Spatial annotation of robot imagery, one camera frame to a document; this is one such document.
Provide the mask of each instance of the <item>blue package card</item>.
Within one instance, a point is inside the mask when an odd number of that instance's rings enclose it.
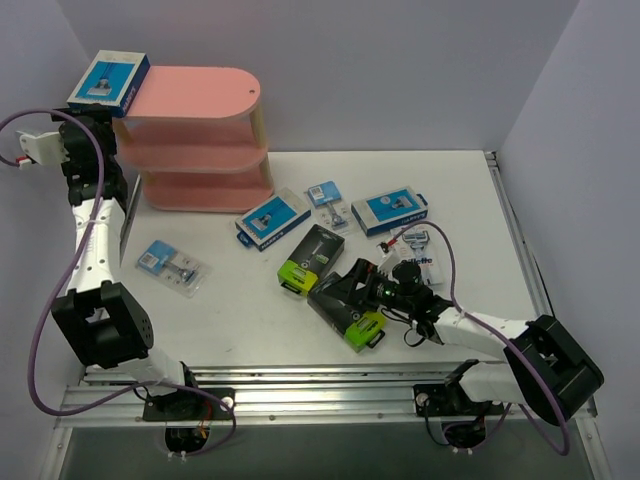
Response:
[[[160,240],[153,242],[138,259],[138,265],[149,273],[159,275],[165,262],[173,258],[177,250]]]
[[[406,189],[372,198],[367,200],[367,204],[379,222],[392,220],[420,208]]]
[[[334,182],[325,182],[320,185],[315,185],[307,190],[309,200],[314,207],[318,208],[325,203],[335,202],[342,198],[340,191]]]
[[[245,217],[243,223],[262,240],[295,216],[296,212],[289,205],[280,197],[275,197]]]
[[[78,90],[77,97],[116,101],[134,67],[133,63],[97,62]]]

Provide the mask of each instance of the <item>shelf tier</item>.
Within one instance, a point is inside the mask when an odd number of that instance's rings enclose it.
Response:
[[[260,101],[260,82],[227,67],[152,66],[127,119],[234,120]]]
[[[120,153],[140,171],[233,174],[255,168],[267,156],[249,122],[142,122],[129,134]]]
[[[145,173],[143,192],[160,210],[244,213],[273,194],[268,159],[231,174]]]

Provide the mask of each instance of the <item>pink shelf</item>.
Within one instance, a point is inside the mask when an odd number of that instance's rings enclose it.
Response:
[[[225,67],[151,67],[127,119],[234,120],[260,101],[249,72]]]
[[[162,210],[244,213],[269,198],[273,186],[257,167],[238,175],[154,173],[143,192]]]
[[[130,129],[132,142],[120,146],[124,160],[155,172],[240,173],[267,156],[248,122],[143,122]]]

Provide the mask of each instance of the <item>blue and white box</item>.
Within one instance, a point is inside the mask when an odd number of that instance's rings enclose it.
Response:
[[[109,107],[114,117],[122,118],[149,68],[149,58],[144,53],[100,50],[67,103],[72,108],[98,103]]]
[[[238,240],[262,251],[311,215],[307,203],[288,188],[236,220]]]
[[[351,211],[367,237],[421,220],[428,210],[425,198],[408,186],[351,204]]]

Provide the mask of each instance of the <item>metal frame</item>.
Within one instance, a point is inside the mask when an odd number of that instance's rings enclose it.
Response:
[[[553,313],[535,259],[507,199],[496,154],[488,153],[485,156],[535,311],[537,314]],[[123,251],[140,191],[138,177],[125,219]],[[411,387],[416,383],[441,382],[457,366],[457,363],[304,368],[204,366],[194,367],[193,371],[202,386],[229,386],[236,389],[235,412],[243,425],[394,423],[423,422],[423,419],[415,416]],[[67,388],[63,408],[85,405],[131,381],[126,374],[88,368],[80,386]],[[133,394],[126,394],[85,414],[58,419],[41,478],[58,478],[73,428],[157,428],[157,424],[142,421],[142,411],[140,400]],[[598,434],[594,418],[596,414],[595,402],[591,400],[574,418],[594,478],[608,480],[611,474]],[[524,417],[520,412],[512,411],[510,418]],[[169,425],[194,424],[171,422]]]

